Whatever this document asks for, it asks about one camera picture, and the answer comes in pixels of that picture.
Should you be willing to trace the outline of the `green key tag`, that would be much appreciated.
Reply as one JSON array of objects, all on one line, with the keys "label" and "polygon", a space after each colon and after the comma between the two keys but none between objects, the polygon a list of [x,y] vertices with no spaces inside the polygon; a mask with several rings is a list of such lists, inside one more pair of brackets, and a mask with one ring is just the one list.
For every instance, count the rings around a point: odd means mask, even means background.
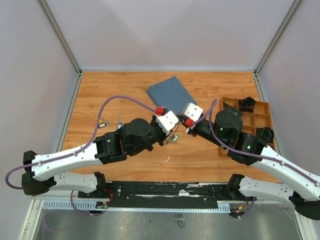
[{"label": "green key tag", "polygon": [[178,134],[176,134],[176,135],[175,135],[175,138],[174,138],[174,141],[176,142],[176,141],[179,139],[179,137],[180,137],[180,136],[179,136]]}]

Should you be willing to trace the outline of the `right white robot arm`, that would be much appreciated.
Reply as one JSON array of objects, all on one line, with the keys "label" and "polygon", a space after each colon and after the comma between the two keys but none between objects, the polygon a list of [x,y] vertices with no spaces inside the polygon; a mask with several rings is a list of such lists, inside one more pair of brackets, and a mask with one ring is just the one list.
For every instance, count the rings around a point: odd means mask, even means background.
[{"label": "right white robot arm", "polygon": [[243,122],[234,113],[222,110],[212,122],[199,107],[192,107],[183,111],[181,119],[189,135],[227,149],[232,160],[263,170],[280,181],[233,174],[226,188],[230,199],[245,196],[290,204],[302,216],[320,219],[320,177],[290,162],[256,136],[243,132]]}]

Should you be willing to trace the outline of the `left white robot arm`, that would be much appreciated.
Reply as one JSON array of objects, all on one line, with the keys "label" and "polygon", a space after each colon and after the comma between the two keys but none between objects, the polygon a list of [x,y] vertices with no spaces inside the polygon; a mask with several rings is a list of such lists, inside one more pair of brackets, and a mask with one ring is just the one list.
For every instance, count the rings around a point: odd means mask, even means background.
[{"label": "left white robot arm", "polygon": [[107,193],[102,173],[84,175],[72,170],[125,161],[144,150],[151,152],[155,143],[164,145],[178,123],[178,118],[170,111],[163,116],[154,115],[151,122],[135,118],[116,131],[96,137],[90,145],[44,156],[26,151],[23,154],[25,173],[21,178],[23,192],[35,196],[49,190],[75,190],[101,198]]}]

